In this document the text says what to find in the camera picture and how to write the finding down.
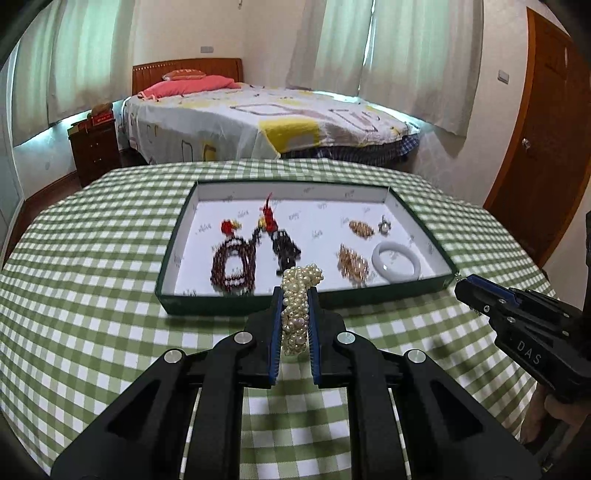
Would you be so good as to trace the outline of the right hand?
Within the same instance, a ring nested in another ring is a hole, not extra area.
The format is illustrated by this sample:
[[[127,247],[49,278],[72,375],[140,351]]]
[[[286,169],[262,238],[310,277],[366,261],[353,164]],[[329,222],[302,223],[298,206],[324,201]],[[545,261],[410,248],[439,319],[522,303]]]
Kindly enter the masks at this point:
[[[541,431],[542,421],[548,416],[565,422],[577,433],[589,414],[589,401],[565,404],[557,400],[546,387],[537,384],[521,425],[520,442],[533,442]]]

